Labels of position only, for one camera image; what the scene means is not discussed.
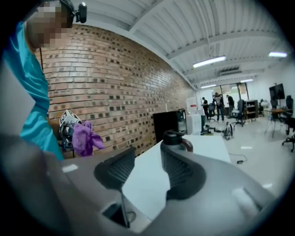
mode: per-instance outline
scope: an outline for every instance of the air vent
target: air vent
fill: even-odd
[[[230,70],[230,71],[222,71],[219,73],[219,76],[229,76],[229,75],[234,75],[234,74],[240,74],[242,73],[241,70]]]

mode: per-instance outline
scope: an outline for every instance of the purple cloth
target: purple cloth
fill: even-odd
[[[92,155],[93,146],[98,149],[105,148],[101,137],[92,131],[92,124],[88,120],[84,124],[76,123],[74,125],[72,143],[76,153],[83,157]]]

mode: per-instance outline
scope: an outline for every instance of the white table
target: white table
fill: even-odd
[[[223,138],[220,136],[185,135],[194,147],[194,153],[230,163]],[[123,186],[125,197],[146,217],[153,220],[166,204],[170,189],[167,173],[162,168],[161,142],[135,159],[135,167]]]

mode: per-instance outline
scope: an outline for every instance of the black chair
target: black chair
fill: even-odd
[[[210,121],[210,120],[216,121],[215,119],[211,118],[211,117],[214,117],[214,108],[215,108],[215,105],[213,103],[210,103],[208,106],[209,118],[207,119],[207,121]]]
[[[240,99],[238,101],[238,115],[236,117],[236,122],[233,122],[231,124],[234,124],[234,127],[237,125],[237,124],[240,124],[242,125],[242,127],[244,126],[245,122],[243,121],[243,117],[244,117],[244,110],[245,110],[245,101],[243,99]]]
[[[261,105],[262,102],[263,102],[263,99],[260,100],[259,107],[258,107],[258,115],[259,116],[264,116],[263,106]]]
[[[277,100],[275,98],[271,99],[271,108],[276,109],[277,108]]]
[[[286,120],[286,124],[288,125],[289,128],[293,129],[293,132],[295,131],[295,118],[288,118]],[[286,142],[291,142],[293,144],[293,148],[291,149],[291,152],[294,151],[294,143],[295,143],[295,134],[293,134],[290,138],[286,138],[286,140],[284,142],[282,142],[282,145],[284,145],[284,143]]]
[[[291,95],[286,97],[286,107],[289,111],[284,112],[284,115],[290,118],[293,115],[293,98]]]
[[[293,98],[291,97],[291,95],[288,95],[286,97],[286,108],[288,109],[288,111],[282,113],[282,116],[280,116],[280,121],[281,121],[281,123],[285,123],[286,124],[286,134],[288,135],[290,133],[290,127],[287,124],[287,121],[293,115]]]

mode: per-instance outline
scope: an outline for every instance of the ceiling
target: ceiling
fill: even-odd
[[[75,7],[81,0],[72,0]],[[153,51],[193,88],[257,77],[291,53],[272,17],[251,0],[84,0],[87,25],[128,37]],[[226,61],[193,68],[206,59]],[[235,74],[224,72],[235,70]]]

